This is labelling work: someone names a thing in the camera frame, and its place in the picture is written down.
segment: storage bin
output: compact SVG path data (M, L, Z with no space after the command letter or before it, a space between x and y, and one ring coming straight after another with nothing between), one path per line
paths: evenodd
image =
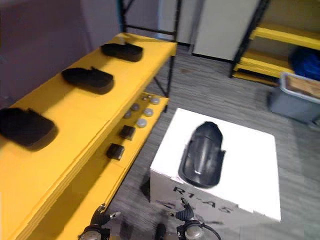
M280 86L276 87L269 96L268 108L273 113L320 127L320 99L288 89L287 76L304 81L318 82L292 73L283 73Z

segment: black plastic part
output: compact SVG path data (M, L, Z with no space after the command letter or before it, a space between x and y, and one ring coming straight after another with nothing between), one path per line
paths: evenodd
M124 151L125 151L124 146L112 143L111 146L106 151L106 155L110 159L120 160Z
M200 188L217 185L225 156L225 151L221 150L222 140L222 133L213 122L206 121L198 126L184 151L179 176Z
M107 222L110 221L110 215L106 214L105 212L100 213L96 210L91 218L90 225L105 225Z
M124 125L121 132L119 133L120 137L123 139L132 140L134 134L136 132L136 128L133 126Z
M104 55L123 59L130 62L138 62L143 56L143 48L130 43L125 45L108 43L101 46Z
M156 227L155 240L164 240L167 229L163 223L159 223Z
M53 121L30 108L4 108L0 110L0 134L28 150L37 151L55 139L58 129Z
M111 74L94 67L91 67L91 70L69 68L61 74L68 83L95 94L106 94L114 86L114 77Z
M186 240L185 235L186 229L184 225L180 225L176 227L176 233L178 234L178 240Z
M180 221L188 221L194 217L194 211L192 210L191 206L189 204L184 206L184 210L178 211L175 214L175 217L179 219Z

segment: white box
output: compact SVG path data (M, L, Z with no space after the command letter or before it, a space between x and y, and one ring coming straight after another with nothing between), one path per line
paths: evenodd
M221 149L226 151L220 182L207 189L178 175L192 133L206 121L218 125L223 135ZM274 136L178 108L150 167L150 201L178 211L181 197L195 208L197 220L213 228L280 222Z

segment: yellow shelf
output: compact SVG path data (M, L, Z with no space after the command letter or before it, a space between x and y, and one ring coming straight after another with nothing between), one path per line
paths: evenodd
M0 137L2 239L24 240L86 164L166 60L176 43L120 33L110 43L143 47L138 62L105 56L100 49L70 67L110 73L112 91L97 95L73 87L57 74L12 107L32 108L51 119L59 133L47 147L30 152Z
M266 84L266 85L273 86L273 87L277 87L278 86L278 84L275 83L275 82L272 82L272 81L267 80L267 79L265 79L263 77L254 76L254 75L251 75L251 74L248 74L248 73L235 72L232 76L234 78L237 78L237 79L249 80L249 81L262 83L262 84Z
M51 207L28 240L76 239L84 228L90 224L96 208L103 202L106 205L110 203L161 112L167 105L168 98L161 97L159 105L152 105L149 101L141 100L141 97L136 102L141 106L140 111L133 112L131 118L123 118L118 123ZM144 116L143 110L145 108L153 109L153 116ZM135 125L139 118L147 120L146 127L139 128ZM119 137L119 132L124 125L136 128L132 140ZM121 160L106 157L106 151L111 143L124 146Z
M288 58L269 53L248 50L235 66L235 71L245 69L252 72L280 78L281 73L293 73Z
M289 44L320 50L320 34L282 26L274 23L262 23L252 32L255 37L277 40Z

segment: black metal post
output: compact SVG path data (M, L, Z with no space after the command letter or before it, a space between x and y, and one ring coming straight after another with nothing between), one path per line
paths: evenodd
M175 8L174 30L173 30L174 35L173 35L173 39L172 39L172 42L174 42L174 43L177 41L177 37L178 37L181 7L182 7L182 0L177 0L176 8ZM170 64L169 64L168 83L167 83L167 87L166 87L166 97L167 98L170 96L171 80L172 80L174 65L175 65L175 56L171 56Z
M264 16L264 13L270 3L270 0L260 0L258 3L254 14L251 18L250 24L245 32L245 35L242 38L242 41L240 43L240 46L238 48L238 51L236 52L233 62L231 64L231 69L229 73L229 78L233 77L234 68L235 66L240 62L240 59L242 58L243 54L249 47L249 43L251 41L250 35L252 34L253 30L257 27L257 25L261 22L262 17Z
M118 3L118 15L120 20L120 31L122 33L127 32L127 18L124 0L117 0Z
M120 29L121 32L126 33L127 28L133 28L133 29L139 29L144 31L149 31L153 33L160 33L160 34L166 34L173 36L171 42L176 42L178 37L178 28L180 23L180 13L181 13L181 7L182 7L182 0L177 0L176 6L175 6L175 17L174 17L174 29L173 31L165 31L165 30L156 30L141 26L134 26L134 25L128 25L127 24L127 18L126 13L130 9L131 5L133 4L135 0L130 0L127 7L125 8L124 0L117 0L118 3L118 15L119 15L119 21L120 21ZM167 77L167 87L166 91L164 91L163 87L161 86L160 82L155 79L156 84L159 86L160 90L164 93L164 95L168 98L170 96L170 90L171 90L171 81L172 81L172 75L173 75L173 68L175 64L175 56L170 57L170 63L169 63L169 71L168 71L168 77Z

